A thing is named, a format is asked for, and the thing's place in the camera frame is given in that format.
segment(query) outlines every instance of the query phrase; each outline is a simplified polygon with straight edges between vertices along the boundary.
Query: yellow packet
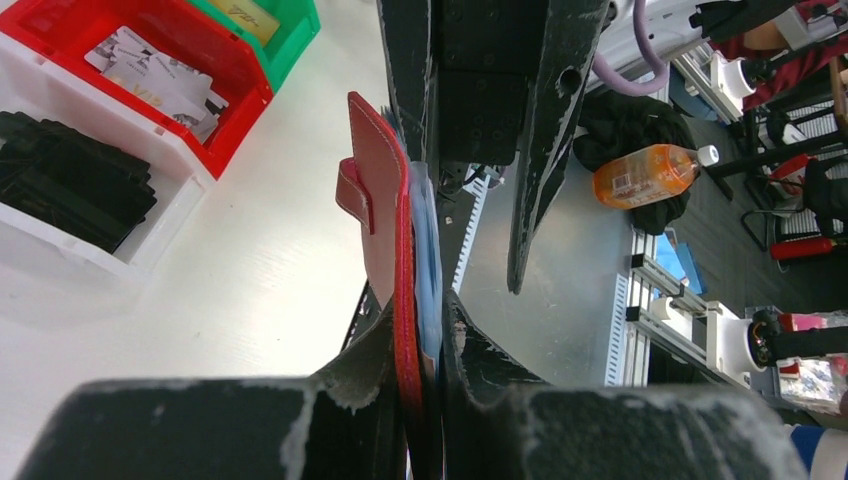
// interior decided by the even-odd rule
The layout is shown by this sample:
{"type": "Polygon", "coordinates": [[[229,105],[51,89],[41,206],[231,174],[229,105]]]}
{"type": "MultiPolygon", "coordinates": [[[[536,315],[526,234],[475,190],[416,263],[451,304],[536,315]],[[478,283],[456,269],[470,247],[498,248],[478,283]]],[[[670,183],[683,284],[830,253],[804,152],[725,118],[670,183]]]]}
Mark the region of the yellow packet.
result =
{"type": "Polygon", "coordinates": [[[251,0],[212,0],[236,25],[252,33],[263,47],[280,28],[280,22],[251,0]]]}

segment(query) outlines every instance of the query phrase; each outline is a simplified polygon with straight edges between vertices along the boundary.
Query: red bin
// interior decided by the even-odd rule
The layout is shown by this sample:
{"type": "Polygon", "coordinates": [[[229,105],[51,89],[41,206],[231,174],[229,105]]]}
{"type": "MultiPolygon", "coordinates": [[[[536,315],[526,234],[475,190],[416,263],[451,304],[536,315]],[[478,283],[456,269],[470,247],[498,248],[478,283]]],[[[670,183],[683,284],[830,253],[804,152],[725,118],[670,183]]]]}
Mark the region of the red bin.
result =
{"type": "Polygon", "coordinates": [[[250,45],[185,0],[19,0],[0,13],[0,32],[181,137],[215,178],[273,98],[250,45]],[[122,26],[212,77],[229,107],[204,144],[86,62],[122,26]]]}

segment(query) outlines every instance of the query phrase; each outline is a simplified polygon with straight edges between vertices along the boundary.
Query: green bin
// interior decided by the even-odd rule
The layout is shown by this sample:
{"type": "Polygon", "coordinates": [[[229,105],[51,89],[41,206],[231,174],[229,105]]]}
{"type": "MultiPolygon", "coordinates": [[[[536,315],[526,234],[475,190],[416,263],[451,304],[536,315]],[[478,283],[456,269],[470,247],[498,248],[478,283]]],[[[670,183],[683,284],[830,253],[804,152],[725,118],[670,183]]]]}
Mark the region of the green bin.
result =
{"type": "Polygon", "coordinates": [[[280,28],[262,48],[256,36],[236,25],[212,3],[207,0],[188,1],[253,47],[274,93],[283,86],[300,54],[321,29],[313,0],[253,0],[280,22],[280,28]]]}

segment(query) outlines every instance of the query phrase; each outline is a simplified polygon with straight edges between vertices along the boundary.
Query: red wallet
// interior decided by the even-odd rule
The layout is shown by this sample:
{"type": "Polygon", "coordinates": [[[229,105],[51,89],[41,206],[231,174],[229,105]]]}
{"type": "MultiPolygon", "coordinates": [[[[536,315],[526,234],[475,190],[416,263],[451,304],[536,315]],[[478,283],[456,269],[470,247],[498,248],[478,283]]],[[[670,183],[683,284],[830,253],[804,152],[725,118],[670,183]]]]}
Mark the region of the red wallet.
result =
{"type": "Polygon", "coordinates": [[[361,223],[365,272],[377,301],[381,307],[393,301],[398,389],[417,430],[423,397],[408,160],[394,130],[359,94],[348,94],[348,109],[353,157],[339,165],[336,203],[361,223]]]}

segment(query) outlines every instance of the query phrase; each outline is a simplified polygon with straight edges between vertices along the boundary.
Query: bottle of orange drink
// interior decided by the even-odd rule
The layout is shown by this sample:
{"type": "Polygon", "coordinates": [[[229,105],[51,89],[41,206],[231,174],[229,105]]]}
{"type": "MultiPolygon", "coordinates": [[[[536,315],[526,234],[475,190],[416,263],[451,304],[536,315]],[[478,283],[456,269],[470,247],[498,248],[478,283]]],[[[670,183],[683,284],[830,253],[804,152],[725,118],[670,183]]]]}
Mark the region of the bottle of orange drink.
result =
{"type": "Polygon", "coordinates": [[[718,162],[712,145],[698,151],[676,145],[651,145],[613,160],[592,178],[595,196],[604,205],[630,210],[683,193],[695,172],[718,162]]]}

